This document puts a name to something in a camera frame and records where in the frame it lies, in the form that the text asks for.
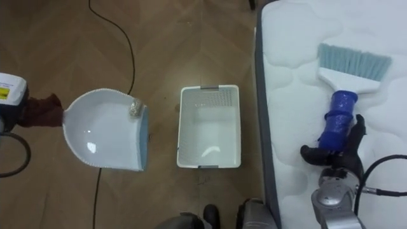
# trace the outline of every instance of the light blue bristles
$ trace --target light blue bristles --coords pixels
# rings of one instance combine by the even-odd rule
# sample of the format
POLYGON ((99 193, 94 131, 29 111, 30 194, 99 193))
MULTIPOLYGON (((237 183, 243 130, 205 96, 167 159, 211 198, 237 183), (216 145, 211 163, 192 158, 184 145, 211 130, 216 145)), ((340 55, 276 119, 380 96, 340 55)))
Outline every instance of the light blue bristles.
POLYGON ((392 59, 386 56, 327 44, 318 47, 319 65, 341 73, 381 81, 392 59))

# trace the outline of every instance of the brown glove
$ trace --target brown glove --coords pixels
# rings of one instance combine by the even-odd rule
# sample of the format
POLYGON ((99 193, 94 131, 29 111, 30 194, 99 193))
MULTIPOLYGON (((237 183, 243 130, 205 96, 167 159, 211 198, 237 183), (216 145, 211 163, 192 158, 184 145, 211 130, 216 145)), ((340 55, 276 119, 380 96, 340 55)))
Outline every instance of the brown glove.
POLYGON ((28 98, 20 119, 22 127, 61 127, 64 109, 55 94, 46 99, 28 98))

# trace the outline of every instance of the yellow label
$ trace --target yellow label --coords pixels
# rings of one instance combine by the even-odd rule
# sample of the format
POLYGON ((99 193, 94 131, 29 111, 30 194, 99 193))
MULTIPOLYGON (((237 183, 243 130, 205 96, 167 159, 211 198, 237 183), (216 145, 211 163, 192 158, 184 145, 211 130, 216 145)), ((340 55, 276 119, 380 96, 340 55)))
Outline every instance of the yellow label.
POLYGON ((9 93, 10 93, 9 88, 0 87, 0 99, 7 99, 9 93))

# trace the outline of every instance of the white plastic basket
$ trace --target white plastic basket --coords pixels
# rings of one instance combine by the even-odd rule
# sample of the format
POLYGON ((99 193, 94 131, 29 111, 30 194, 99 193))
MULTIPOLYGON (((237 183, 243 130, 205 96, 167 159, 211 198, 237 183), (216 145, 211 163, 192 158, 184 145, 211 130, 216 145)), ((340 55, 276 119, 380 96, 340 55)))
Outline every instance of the white plastic basket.
POLYGON ((240 106, 235 85, 181 90, 177 164, 183 168, 240 166, 240 106))

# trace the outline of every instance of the white dustpan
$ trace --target white dustpan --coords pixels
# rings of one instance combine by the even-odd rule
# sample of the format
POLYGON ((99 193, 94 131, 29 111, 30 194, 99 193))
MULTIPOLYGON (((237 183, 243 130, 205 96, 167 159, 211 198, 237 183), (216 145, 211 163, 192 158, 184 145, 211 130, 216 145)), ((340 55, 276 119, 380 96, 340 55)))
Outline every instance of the white dustpan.
POLYGON ((130 116, 134 98, 98 89, 77 98, 64 113, 65 140, 84 163, 141 171, 147 164, 148 109, 130 116))

